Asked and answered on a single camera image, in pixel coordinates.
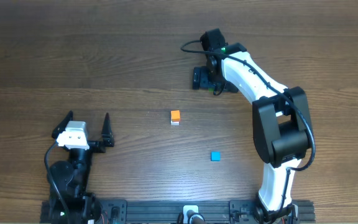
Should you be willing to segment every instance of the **orange block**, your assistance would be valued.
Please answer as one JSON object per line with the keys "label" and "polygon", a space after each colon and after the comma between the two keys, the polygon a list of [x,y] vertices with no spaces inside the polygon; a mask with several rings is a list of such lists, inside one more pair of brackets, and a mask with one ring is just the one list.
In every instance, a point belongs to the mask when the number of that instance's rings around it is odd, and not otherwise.
{"label": "orange block", "polygon": [[171,121],[172,122],[180,121],[180,111],[171,111]]}

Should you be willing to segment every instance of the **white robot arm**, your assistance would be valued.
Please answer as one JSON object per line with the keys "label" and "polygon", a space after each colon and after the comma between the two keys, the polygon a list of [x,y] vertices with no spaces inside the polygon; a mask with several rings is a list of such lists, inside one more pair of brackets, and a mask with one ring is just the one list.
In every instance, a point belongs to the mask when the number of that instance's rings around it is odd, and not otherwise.
{"label": "white robot arm", "polygon": [[[193,89],[214,88],[214,95],[240,91],[252,104],[254,144],[265,162],[254,217],[259,223],[272,223],[294,209],[290,192],[295,171],[306,169],[314,158],[306,94],[300,87],[288,89],[270,78],[255,64],[244,46],[228,45],[219,29],[201,36],[204,51],[184,49],[195,42],[181,48],[185,52],[205,54],[207,58],[205,67],[194,69]],[[283,115],[290,115],[291,119],[279,124],[277,117]],[[312,156],[307,166],[297,168],[309,148],[312,148]]]}

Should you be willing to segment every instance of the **wood grain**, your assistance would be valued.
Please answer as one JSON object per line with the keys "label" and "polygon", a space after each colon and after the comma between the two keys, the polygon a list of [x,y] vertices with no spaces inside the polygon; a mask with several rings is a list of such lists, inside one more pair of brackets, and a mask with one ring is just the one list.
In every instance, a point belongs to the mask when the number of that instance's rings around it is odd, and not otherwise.
{"label": "wood grain", "polygon": [[44,153],[69,110],[93,139],[111,115],[116,146],[89,180],[101,198],[253,198],[263,164],[250,104],[191,90],[204,57],[179,51],[216,27],[307,92],[317,154],[293,198],[314,201],[319,222],[358,222],[358,1],[336,0],[0,0],[0,222],[38,222]]}

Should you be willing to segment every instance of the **blue block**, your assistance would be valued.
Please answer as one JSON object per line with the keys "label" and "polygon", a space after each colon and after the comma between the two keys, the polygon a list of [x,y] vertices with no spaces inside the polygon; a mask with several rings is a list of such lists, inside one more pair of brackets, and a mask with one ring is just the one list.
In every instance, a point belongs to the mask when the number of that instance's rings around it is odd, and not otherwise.
{"label": "blue block", "polygon": [[220,161],[221,152],[211,152],[211,161]]}

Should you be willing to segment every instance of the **small block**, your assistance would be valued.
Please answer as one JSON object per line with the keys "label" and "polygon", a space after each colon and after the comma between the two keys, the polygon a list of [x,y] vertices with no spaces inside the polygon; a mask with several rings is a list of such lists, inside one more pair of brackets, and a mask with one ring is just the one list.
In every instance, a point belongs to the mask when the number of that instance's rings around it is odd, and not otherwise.
{"label": "small block", "polygon": [[220,161],[221,152],[211,152],[211,161]]}
{"label": "small block", "polygon": [[172,122],[180,121],[180,111],[171,111],[171,121]]}

